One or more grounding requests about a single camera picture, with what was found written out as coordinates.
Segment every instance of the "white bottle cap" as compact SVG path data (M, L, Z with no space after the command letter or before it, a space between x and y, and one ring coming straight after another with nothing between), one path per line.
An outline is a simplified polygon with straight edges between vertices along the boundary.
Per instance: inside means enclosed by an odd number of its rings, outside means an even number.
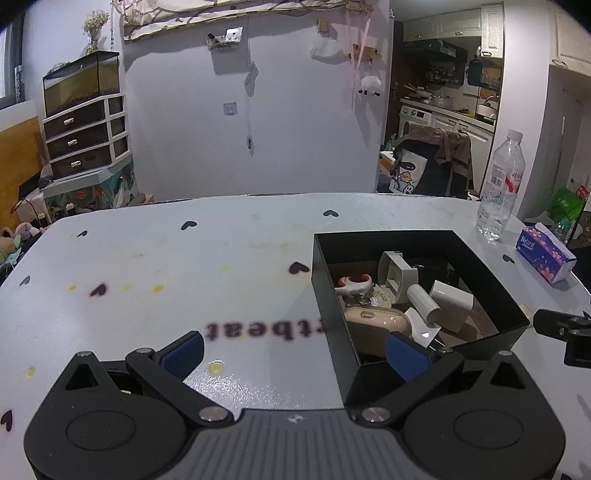
M507 132L507 137L509 137L512 140L515 140L516 142L521 142L523 140L523 133L518 132L517 130L512 130L510 128Z

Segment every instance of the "wooden headboard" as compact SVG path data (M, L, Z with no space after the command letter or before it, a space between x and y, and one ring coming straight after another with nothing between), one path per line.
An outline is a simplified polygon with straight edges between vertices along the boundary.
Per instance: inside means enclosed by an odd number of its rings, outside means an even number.
M41 142L36 116L0 131L0 228L14 230L20 223L10 210L19 185L41 170Z

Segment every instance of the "aquarium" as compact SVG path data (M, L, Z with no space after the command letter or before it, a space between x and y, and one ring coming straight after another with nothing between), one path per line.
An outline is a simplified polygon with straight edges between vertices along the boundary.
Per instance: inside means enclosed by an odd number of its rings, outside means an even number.
M119 53L96 51L43 77L47 117L101 95L119 93Z

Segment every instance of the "triangular cutout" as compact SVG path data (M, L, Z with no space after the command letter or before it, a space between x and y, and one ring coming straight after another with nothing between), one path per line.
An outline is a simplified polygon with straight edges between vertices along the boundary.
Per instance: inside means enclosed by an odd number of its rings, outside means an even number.
M523 390L525 388L524 383L519 378L519 375L513 368L513 365L501 363L499 368L496 370L494 377L492 377L491 385L497 385L498 387L509 387Z
M78 390L80 388L95 387L99 383L96 381L95 376L92 374L92 370L87 364L80 364L72 378L66 385L66 390Z

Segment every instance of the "window frame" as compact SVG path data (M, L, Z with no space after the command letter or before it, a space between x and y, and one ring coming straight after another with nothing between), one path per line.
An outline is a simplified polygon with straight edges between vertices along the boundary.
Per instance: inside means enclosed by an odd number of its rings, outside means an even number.
M4 97L0 98L0 109L24 101L24 91L20 84L17 98L15 69L22 65L22 31L25 14L17 15L6 28L6 46L4 50Z

